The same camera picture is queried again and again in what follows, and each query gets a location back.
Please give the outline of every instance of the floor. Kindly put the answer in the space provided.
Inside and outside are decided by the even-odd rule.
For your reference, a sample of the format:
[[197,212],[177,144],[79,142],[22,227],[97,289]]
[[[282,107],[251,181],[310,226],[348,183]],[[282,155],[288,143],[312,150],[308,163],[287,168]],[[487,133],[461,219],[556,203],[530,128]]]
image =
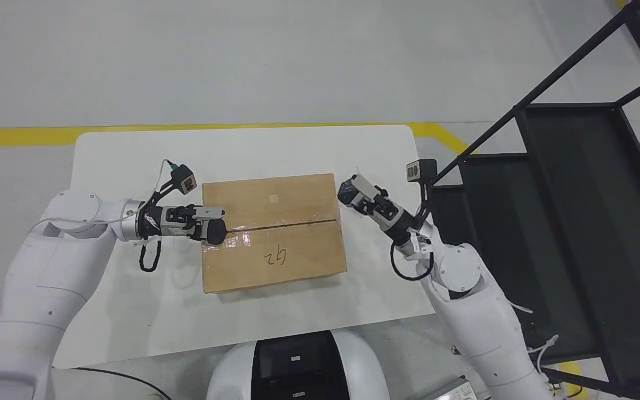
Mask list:
[[[0,126],[434,121],[470,142],[614,12],[613,0],[10,0],[0,6]],[[640,83],[639,64],[618,32],[541,100],[617,99]],[[640,101],[625,111],[640,132]],[[416,145],[441,163],[453,156],[434,139]],[[519,150],[513,124],[481,148]],[[10,228],[0,276],[69,185],[73,151],[0,148],[0,219]],[[393,399],[418,399],[461,374],[484,390],[451,355],[436,316],[355,330],[381,359]],[[195,400],[226,350],[102,367]],[[153,398],[115,377],[54,379],[59,399]]]

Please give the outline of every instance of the white table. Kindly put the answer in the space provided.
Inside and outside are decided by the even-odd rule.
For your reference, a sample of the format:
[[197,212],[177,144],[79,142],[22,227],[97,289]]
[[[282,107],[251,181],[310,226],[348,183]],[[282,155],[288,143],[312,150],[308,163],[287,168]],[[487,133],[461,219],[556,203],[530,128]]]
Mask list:
[[[336,189],[354,172],[414,211],[405,179],[417,159],[406,126],[236,129],[86,134],[72,188],[105,200],[144,199],[160,160],[187,164],[198,182],[332,172]],[[201,191],[161,204],[201,203]],[[348,272],[222,295],[202,290],[200,244],[163,239],[158,269],[138,268],[138,249],[118,243],[94,296],[69,326],[54,365],[70,368],[433,313],[418,283],[396,277],[389,239],[369,218],[340,209]],[[415,273],[396,257],[398,267]]]

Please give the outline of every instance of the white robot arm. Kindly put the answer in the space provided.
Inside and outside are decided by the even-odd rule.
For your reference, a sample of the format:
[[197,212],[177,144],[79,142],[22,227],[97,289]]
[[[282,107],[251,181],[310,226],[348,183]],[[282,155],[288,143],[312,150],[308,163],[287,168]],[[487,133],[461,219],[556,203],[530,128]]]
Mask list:
[[53,399],[53,357],[69,323],[98,287],[116,240],[181,235],[211,244],[222,242],[223,210],[156,204],[174,189],[186,194],[196,186],[188,168],[171,166],[172,179],[145,202],[104,202],[94,193],[73,190],[59,193],[50,202],[4,280],[2,398]]
[[420,280],[456,348],[493,399],[553,397],[529,359],[511,303],[471,245],[444,244],[430,218],[413,217],[362,175],[345,181],[338,199],[378,223],[393,240],[392,257],[395,248],[417,261],[418,276],[405,279]]

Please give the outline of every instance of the brown cardboard box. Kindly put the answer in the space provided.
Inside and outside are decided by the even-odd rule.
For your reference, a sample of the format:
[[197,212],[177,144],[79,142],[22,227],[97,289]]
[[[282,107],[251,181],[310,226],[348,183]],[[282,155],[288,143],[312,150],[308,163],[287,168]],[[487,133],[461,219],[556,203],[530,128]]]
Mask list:
[[347,270],[333,174],[203,185],[229,234],[203,246],[205,293],[334,275]]

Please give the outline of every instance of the black cable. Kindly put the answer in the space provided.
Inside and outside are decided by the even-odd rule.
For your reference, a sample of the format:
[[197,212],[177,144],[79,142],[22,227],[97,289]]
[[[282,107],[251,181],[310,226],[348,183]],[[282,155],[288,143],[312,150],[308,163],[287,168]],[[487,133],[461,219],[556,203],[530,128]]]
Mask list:
[[158,261],[160,261],[160,252],[162,251],[162,241],[158,240],[158,247],[156,249],[156,257],[153,259],[153,265],[151,268],[147,268],[144,266],[144,255],[147,254],[147,245],[142,245],[140,249],[140,259],[138,260],[140,264],[140,269],[144,272],[153,272],[158,268]]
[[580,386],[580,389],[578,389],[577,392],[575,392],[574,394],[567,396],[568,399],[572,398],[572,397],[576,397],[577,395],[579,395],[580,393],[582,393],[582,391],[584,390],[584,388],[582,386]]
[[393,250],[396,246],[393,244],[393,242],[391,243],[391,252],[389,254],[389,257],[391,258],[391,267],[393,268],[393,272],[396,273],[396,275],[398,275],[400,278],[407,280],[407,281],[419,281],[420,279],[426,278],[427,275],[429,275],[431,273],[431,270],[433,269],[433,252],[431,252],[431,255],[429,257],[429,268],[427,268],[427,271],[423,274],[420,274],[418,276],[406,276],[404,275],[402,272],[400,272],[398,270],[398,267],[396,267],[396,261],[393,257]]
[[169,395],[166,394],[165,392],[163,392],[159,387],[157,387],[154,384],[149,383],[149,382],[147,382],[145,380],[142,380],[140,378],[136,378],[135,376],[122,374],[120,372],[115,372],[115,371],[107,371],[105,369],[84,368],[84,367],[78,367],[78,368],[73,368],[73,369],[77,369],[78,371],[100,372],[100,373],[103,373],[103,374],[120,376],[122,378],[127,378],[127,379],[131,379],[133,381],[136,381],[136,382],[144,383],[145,385],[149,386],[150,388],[153,388],[153,390],[155,390],[156,392],[158,392],[161,395],[163,395],[167,400],[171,400],[171,397],[169,397]]

